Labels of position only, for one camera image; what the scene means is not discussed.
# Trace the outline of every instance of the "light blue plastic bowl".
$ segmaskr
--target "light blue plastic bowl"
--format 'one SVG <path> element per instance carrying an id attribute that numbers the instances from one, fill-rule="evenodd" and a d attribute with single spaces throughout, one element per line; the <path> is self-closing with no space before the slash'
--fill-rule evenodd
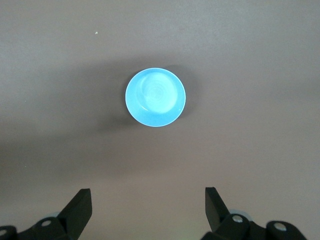
<path id="1" fill-rule="evenodd" d="M 162 68 L 148 68 L 137 73 L 125 91 L 130 114 L 150 127 L 171 124 L 182 113 L 186 92 L 179 78 Z"/>

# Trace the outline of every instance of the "gray surface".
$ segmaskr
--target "gray surface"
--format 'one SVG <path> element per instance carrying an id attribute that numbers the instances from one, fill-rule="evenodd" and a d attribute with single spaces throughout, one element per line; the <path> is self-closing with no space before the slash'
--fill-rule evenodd
<path id="1" fill-rule="evenodd" d="M 215 186 L 318 239 L 319 39 L 318 0 L 1 1 L 0 226 L 91 188 L 82 240 L 198 240 Z M 125 107 L 149 67 L 186 88 L 166 127 Z"/>

